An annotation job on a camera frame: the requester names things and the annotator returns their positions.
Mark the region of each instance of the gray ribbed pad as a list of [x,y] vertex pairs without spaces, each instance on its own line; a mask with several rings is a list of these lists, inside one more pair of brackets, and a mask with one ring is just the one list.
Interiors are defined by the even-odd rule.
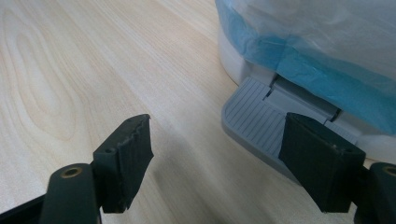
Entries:
[[224,130],[281,174],[297,182],[278,158],[286,113],[265,103],[271,89],[248,77],[222,109]]

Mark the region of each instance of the blue plastic bag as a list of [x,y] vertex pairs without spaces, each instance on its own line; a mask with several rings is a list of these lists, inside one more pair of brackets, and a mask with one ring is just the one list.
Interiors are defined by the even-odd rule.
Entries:
[[216,0],[224,34],[260,64],[396,134],[396,2]]

